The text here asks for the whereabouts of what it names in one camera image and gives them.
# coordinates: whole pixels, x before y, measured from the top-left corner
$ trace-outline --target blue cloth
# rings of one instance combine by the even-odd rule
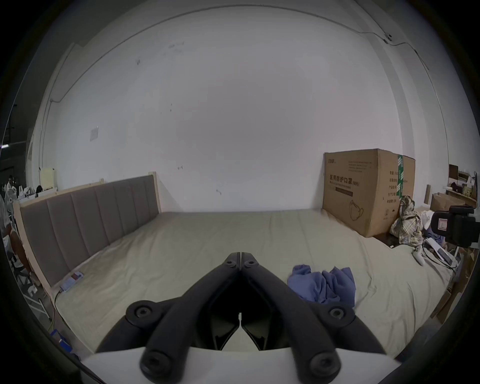
[[[304,300],[320,304],[341,301],[352,308],[355,306],[355,280],[348,267],[312,273],[308,265],[296,265],[287,284]]]
[[[431,237],[431,238],[434,239],[440,246],[443,245],[444,240],[445,240],[445,237],[442,236],[442,235],[437,235],[436,233],[434,233],[434,232],[432,231],[432,227],[428,227],[427,230],[426,230],[426,233],[427,233],[427,238]]]

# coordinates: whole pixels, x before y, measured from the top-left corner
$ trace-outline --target plaid cloth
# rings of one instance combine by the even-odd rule
[[[400,199],[400,217],[390,227],[390,233],[398,237],[400,244],[417,247],[423,243],[422,223],[410,196]]]

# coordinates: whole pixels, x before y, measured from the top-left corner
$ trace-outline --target mattress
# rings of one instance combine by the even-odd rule
[[[451,277],[429,260],[419,265],[411,250],[364,238],[323,210],[162,213],[81,265],[84,278],[58,295],[56,306],[94,351],[131,303],[181,296],[232,252],[252,253],[285,282],[297,264],[313,271],[350,267],[355,313],[395,357],[429,318]],[[242,350],[244,343],[235,340],[228,349]]]

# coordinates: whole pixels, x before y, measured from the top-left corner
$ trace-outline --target green tape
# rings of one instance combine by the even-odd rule
[[[396,195],[403,196],[403,156],[398,155],[398,182],[396,185]]]

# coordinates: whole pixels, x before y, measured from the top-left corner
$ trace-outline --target upholstered headboard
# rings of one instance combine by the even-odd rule
[[[151,172],[19,203],[15,219],[32,268],[51,293],[78,265],[159,211],[156,175]]]

